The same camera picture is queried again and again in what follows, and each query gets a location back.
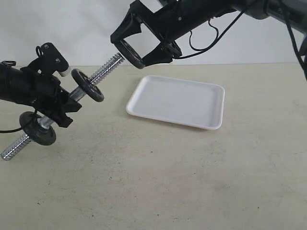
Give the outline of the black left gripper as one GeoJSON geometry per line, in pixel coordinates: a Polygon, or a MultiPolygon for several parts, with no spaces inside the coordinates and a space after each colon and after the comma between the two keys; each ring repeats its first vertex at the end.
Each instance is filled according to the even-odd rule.
{"type": "Polygon", "coordinates": [[[78,112],[82,105],[61,86],[61,81],[54,76],[54,68],[22,67],[21,72],[30,80],[33,107],[58,124],[68,128],[73,119],[66,113],[78,112]]]}

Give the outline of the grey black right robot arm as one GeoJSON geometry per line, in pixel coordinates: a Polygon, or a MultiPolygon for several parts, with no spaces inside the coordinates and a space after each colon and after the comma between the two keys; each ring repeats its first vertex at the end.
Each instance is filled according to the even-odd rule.
{"type": "Polygon", "coordinates": [[[135,0],[119,27],[110,36],[110,42],[133,66],[143,69],[156,64],[171,63],[201,55],[213,48],[225,33],[239,20],[248,15],[257,20],[272,17],[287,27],[292,47],[304,73],[307,71],[307,41],[298,47],[293,30],[307,34],[307,2],[305,0],[161,0],[161,9],[152,12],[141,1],[135,0]],[[238,12],[238,16],[205,48],[195,48],[193,54],[183,56],[176,40],[212,18],[238,12]],[[126,42],[126,38],[140,34],[144,24],[159,40],[158,46],[144,57],[126,42]]]}

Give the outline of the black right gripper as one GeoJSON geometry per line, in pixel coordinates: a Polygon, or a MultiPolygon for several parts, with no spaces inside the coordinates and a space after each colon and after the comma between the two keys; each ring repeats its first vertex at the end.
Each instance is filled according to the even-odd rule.
{"type": "Polygon", "coordinates": [[[140,34],[144,24],[161,44],[142,58],[143,65],[168,64],[181,56],[181,49],[169,44],[212,17],[231,11],[237,4],[237,0],[173,0],[152,12],[135,0],[110,41],[117,47],[125,38],[140,34]]]}

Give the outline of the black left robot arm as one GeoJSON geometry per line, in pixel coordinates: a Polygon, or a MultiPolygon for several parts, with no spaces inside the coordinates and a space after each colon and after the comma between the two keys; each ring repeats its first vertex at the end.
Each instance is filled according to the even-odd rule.
{"type": "Polygon", "coordinates": [[[15,69],[0,64],[0,99],[33,107],[60,127],[67,128],[73,120],[67,113],[78,112],[82,105],[61,87],[60,80],[40,74],[29,67],[15,69]]]}

